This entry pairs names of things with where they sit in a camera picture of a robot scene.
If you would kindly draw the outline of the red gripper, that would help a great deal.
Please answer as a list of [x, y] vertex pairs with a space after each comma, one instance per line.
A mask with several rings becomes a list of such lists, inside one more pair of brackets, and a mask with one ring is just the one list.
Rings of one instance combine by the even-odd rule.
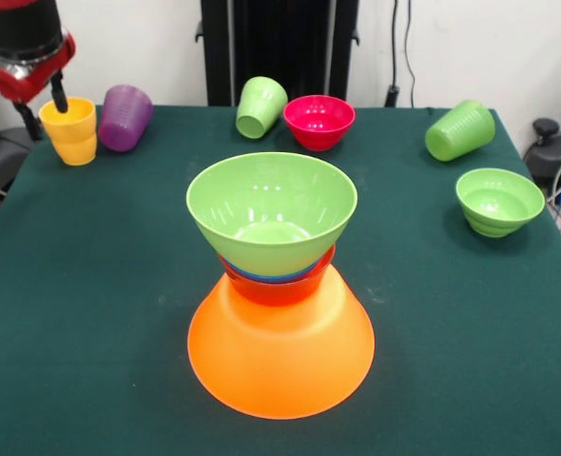
[[63, 88], [63, 69], [75, 54], [72, 35], [62, 29], [62, 43], [49, 55], [30, 61], [12, 61], [0, 57], [0, 94], [14, 103], [29, 137], [42, 140], [42, 127], [27, 104], [47, 85], [58, 112], [68, 112], [68, 99]]

